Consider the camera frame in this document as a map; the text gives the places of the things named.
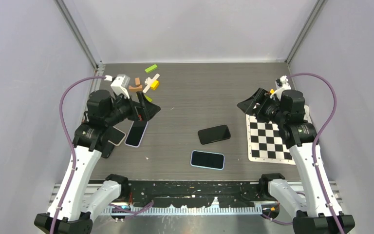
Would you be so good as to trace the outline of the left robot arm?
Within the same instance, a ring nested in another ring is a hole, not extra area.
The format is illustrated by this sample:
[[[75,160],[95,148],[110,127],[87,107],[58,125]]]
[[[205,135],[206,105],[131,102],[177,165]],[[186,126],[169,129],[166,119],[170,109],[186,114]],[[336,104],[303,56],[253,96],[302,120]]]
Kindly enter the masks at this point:
[[[115,126],[128,119],[151,120],[161,108],[138,91],[138,101],[123,94],[97,90],[87,100],[87,119],[68,137],[72,150],[68,169],[47,212],[37,214],[34,225],[46,234],[89,234],[93,223],[107,206],[126,201],[131,193],[125,176],[110,174],[89,198],[84,194],[95,165],[111,154],[117,144]]]

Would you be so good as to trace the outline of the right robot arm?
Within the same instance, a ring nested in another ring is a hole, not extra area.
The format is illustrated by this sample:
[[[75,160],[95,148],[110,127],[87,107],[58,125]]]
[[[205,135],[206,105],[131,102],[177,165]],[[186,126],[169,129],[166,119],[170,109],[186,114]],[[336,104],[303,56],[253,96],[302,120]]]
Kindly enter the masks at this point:
[[[347,234],[355,227],[352,215],[344,214],[331,189],[320,158],[318,133],[304,119],[305,99],[300,91],[284,90],[279,99],[259,88],[250,98],[238,103],[245,114],[258,122],[278,126],[280,137],[294,160],[304,196],[290,188],[279,174],[263,174],[259,195],[274,198],[292,218],[296,234]]]

